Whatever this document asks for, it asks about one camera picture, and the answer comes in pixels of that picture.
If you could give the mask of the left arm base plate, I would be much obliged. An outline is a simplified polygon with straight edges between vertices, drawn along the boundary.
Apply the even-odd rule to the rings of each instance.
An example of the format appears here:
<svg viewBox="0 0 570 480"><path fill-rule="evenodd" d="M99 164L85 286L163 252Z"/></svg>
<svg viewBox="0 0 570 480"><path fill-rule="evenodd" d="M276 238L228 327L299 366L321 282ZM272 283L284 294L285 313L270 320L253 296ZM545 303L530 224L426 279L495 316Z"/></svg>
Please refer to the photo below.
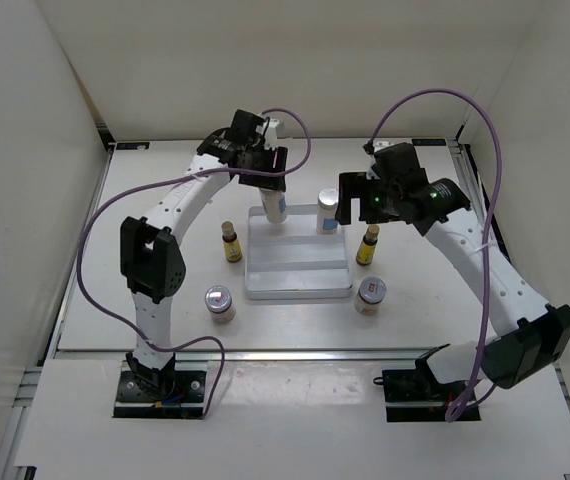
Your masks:
<svg viewBox="0 0 570 480"><path fill-rule="evenodd" d="M206 406L207 370L175 369L160 389L144 386L127 367L121 369L112 416L117 419L197 420Z"/></svg>

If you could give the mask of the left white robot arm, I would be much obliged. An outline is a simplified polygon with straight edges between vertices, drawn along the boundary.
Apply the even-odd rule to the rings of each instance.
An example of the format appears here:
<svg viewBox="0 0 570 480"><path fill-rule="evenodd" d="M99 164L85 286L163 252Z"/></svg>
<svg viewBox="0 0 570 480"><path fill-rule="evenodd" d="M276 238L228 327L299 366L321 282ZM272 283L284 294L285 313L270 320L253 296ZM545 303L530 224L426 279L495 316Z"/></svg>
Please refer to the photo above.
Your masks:
<svg viewBox="0 0 570 480"><path fill-rule="evenodd" d="M182 239L214 195L233 178L230 168L280 173L287 149L276 145L271 123L265 133L241 138L212 134L196 150L185 175L145 215L126 218L120 227L120 270L132 293L135 325L144 334L126 355L139 388L155 400L175 390L175 355L170 348L172 297L186 277Z"/></svg>

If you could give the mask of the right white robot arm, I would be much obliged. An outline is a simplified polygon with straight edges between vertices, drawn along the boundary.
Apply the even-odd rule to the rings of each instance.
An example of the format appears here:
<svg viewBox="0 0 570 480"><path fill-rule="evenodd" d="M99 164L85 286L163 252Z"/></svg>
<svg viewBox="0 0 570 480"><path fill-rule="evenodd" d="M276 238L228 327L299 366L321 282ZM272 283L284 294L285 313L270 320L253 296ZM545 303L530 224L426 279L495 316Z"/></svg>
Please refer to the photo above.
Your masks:
<svg viewBox="0 0 570 480"><path fill-rule="evenodd" d="M419 374L436 388L487 379L510 389L555 363L570 339L570 307L554 307L517 272L487 237L469 199L452 180L421 180L412 189L364 172L339 176L337 221L351 222L359 200L361 220L412 225L451 263L482 305L477 342L445 345L416 362Z"/></svg>

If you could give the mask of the tall jar silver lid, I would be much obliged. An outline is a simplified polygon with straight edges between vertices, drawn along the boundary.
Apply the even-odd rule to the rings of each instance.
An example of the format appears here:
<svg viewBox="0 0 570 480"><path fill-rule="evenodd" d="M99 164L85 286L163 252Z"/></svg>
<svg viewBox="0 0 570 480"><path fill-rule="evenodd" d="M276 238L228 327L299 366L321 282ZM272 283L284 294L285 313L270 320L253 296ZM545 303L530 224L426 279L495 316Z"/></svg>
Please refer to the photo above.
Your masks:
<svg viewBox="0 0 570 480"><path fill-rule="evenodd" d="M269 189L260 189L259 193L267 221L271 224L283 223L287 218L285 193Z"/></svg>
<svg viewBox="0 0 570 480"><path fill-rule="evenodd" d="M334 234L337 231L338 222L335 218L337 207L338 190L336 188L326 188L319 192L317 199L317 234Z"/></svg>

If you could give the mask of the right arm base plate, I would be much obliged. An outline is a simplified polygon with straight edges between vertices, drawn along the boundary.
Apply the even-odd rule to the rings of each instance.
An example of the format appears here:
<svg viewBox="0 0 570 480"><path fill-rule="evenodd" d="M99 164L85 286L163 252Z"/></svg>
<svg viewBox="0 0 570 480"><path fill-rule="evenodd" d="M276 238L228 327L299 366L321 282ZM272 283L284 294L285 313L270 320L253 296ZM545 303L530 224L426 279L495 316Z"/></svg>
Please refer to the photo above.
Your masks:
<svg viewBox="0 0 570 480"><path fill-rule="evenodd" d="M416 369L383 370L373 379L383 389L388 423L443 423L465 381L430 386Z"/></svg>

